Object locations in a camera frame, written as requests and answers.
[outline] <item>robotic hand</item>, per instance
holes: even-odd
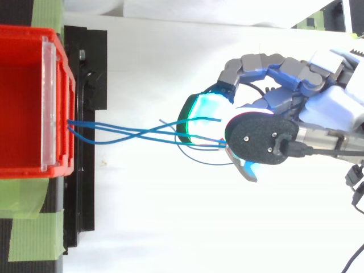
[[[317,51],[310,61],[279,54],[248,54],[226,63],[218,81],[191,95],[179,120],[221,118],[220,125],[179,125],[180,133],[213,130],[227,142],[226,151],[240,173],[257,181],[252,163],[280,164],[289,156],[328,155],[353,164],[364,161],[364,59],[340,49]],[[253,104],[232,108],[239,84],[272,77],[281,87]],[[180,138],[183,142],[193,139]],[[354,165],[346,176],[353,187],[362,176]]]

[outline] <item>red plastic bin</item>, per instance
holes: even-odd
[[[52,29],[0,25],[0,179],[73,172],[75,78]]]

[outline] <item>black circular palm pad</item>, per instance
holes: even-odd
[[[277,165],[287,157],[273,151],[276,139],[285,135],[295,140],[299,126],[280,115],[249,112],[234,117],[226,127],[225,139],[239,158],[255,163]]]

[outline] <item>green tape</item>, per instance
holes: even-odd
[[[64,251],[63,210],[40,213],[37,219],[13,221],[9,262],[57,260]]]
[[[322,10],[312,14],[310,17],[315,20],[315,30],[325,31],[324,12]]]
[[[34,0],[32,27],[53,28],[61,33],[63,27],[62,0]]]
[[[34,219],[39,215],[48,179],[0,180],[0,219]]]
[[[324,12],[322,10],[319,10],[318,12],[312,14],[309,16],[309,18],[312,18],[315,20],[315,26],[307,26],[307,19],[304,19],[303,21],[299,22],[297,24],[297,29],[299,30],[321,30],[325,31],[325,23],[324,23]]]

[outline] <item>robotic arm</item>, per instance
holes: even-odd
[[[314,154],[361,164],[361,60],[354,53],[333,49],[316,52],[310,61],[280,54],[248,54],[228,61],[217,83],[203,94],[219,94],[232,104],[239,84],[270,76],[281,85],[222,121],[227,154],[240,173],[249,181],[257,181],[251,162],[280,164],[289,156]],[[183,109],[179,119],[188,118],[183,115],[187,112]]]

